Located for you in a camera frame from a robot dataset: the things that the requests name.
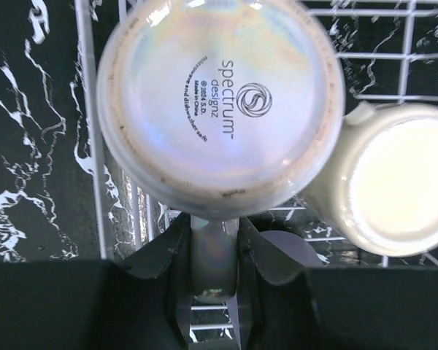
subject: black marble surface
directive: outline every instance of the black marble surface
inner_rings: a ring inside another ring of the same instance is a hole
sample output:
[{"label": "black marble surface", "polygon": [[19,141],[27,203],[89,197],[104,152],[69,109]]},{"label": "black marble surface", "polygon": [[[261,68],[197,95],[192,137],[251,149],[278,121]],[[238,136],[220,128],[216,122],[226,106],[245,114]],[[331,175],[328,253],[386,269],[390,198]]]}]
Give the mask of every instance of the black marble surface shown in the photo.
[{"label": "black marble surface", "polygon": [[[371,4],[351,0],[304,1],[318,9],[403,10],[407,1]],[[438,8],[418,4],[418,9]],[[118,1],[92,0],[95,54],[99,60],[119,21]],[[342,53],[401,54],[406,17],[320,17]],[[438,53],[438,15],[417,17],[412,53]],[[359,95],[397,95],[399,59],[343,58],[347,110]],[[410,64],[407,95],[438,105],[438,58]],[[72,0],[0,0],[0,261],[96,258],[99,246],[93,199],[94,161],[85,116],[78,35]],[[145,198],[106,150],[110,230],[118,259],[134,251],[131,198]],[[151,224],[165,225],[154,203]],[[251,217],[259,230],[286,230],[305,238],[335,232],[291,199],[279,210]],[[143,238],[146,227],[141,227]],[[381,257],[346,241],[312,243],[325,265],[379,265]],[[438,259],[438,249],[431,252]],[[391,265],[433,265],[426,256],[390,259]],[[228,323],[224,311],[195,311],[193,324]],[[192,340],[233,336],[232,330],[198,330]]]}]

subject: brand logo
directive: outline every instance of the brand logo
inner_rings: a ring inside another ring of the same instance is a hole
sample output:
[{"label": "brand logo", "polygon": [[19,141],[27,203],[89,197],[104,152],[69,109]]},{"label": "brand logo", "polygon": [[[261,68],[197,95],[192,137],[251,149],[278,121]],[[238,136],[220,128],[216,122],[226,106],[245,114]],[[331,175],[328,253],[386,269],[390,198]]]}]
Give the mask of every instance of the brand logo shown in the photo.
[{"label": "brand logo", "polygon": [[256,82],[243,85],[237,93],[237,107],[244,115],[263,117],[272,106],[272,96],[267,87]]}]

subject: cream mug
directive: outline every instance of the cream mug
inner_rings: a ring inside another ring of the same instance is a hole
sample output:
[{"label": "cream mug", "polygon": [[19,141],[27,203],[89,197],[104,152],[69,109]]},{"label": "cream mug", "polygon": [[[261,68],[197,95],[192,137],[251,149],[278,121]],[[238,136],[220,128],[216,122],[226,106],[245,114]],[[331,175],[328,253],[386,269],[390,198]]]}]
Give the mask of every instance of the cream mug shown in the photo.
[{"label": "cream mug", "polygon": [[193,292],[217,302],[235,292],[237,218],[315,177],[345,89],[326,31],[298,2],[150,0],[110,37],[97,106],[120,166],[192,215]]},{"label": "cream mug", "polygon": [[438,108],[362,102],[299,194],[356,246],[405,257],[438,246]]}]

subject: iridescent mug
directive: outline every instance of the iridescent mug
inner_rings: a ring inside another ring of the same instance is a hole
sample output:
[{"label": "iridescent mug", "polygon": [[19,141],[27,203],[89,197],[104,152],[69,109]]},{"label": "iridescent mug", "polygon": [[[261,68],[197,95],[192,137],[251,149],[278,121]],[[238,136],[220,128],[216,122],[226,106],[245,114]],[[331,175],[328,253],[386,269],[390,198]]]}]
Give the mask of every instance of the iridescent mug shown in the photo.
[{"label": "iridescent mug", "polygon": [[286,0],[150,0],[98,71],[109,150],[146,192],[192,215],[198,299],[231,297],[238,217],[297,194],[329,158],[345,108],[322,26]]}]

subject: gray handle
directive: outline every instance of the gray handle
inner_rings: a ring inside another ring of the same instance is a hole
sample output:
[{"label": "gray handle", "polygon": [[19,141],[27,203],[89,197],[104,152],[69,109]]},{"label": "gray handle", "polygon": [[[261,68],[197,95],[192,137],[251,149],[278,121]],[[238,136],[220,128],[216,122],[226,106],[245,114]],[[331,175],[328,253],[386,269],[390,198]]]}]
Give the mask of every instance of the gray handle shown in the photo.
[{"label": "gray handle", "polygon": [[202,303],[222,303],[234,296],[238,231],[238,219],[221,222],[191,216],[191,286]]}]

